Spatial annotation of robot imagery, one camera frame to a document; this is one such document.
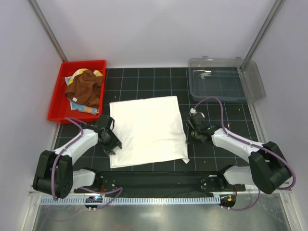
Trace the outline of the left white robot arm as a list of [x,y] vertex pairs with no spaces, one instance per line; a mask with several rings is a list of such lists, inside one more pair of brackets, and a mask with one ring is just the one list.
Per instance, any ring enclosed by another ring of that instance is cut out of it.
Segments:
[[73,190],[98,192],[103,186],[99,171],[83,168],[74,171],[75,162],[91,147],[100,145],[107,156],[114,155],[122,143],[114,134],[115,120],[100,115],[98,121],[85,123],[79,133],[66,144],[39,156],[32,187],[35,191],[51,195],[54,200],[66,198]]

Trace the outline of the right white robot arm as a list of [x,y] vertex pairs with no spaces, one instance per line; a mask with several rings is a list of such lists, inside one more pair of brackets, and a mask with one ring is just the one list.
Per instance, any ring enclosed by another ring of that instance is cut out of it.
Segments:
[[241,184],[254,185],[262,192],[271,194],[293,176],[279,147],[273,142],[262,144],[210,125],[201,112],[189,114],[188,126],[190,141],[209,142],[248,163],[248,166],[230,166],[220,171],[217,186],[223,191]]

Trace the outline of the white towel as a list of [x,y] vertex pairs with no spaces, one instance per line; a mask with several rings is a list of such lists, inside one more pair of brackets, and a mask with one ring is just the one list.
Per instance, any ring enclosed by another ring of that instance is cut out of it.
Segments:
[[122,143],[110,156],[111,168],[189,162],[177,96],[113,102],[109,106],[115,121],[113,132]]

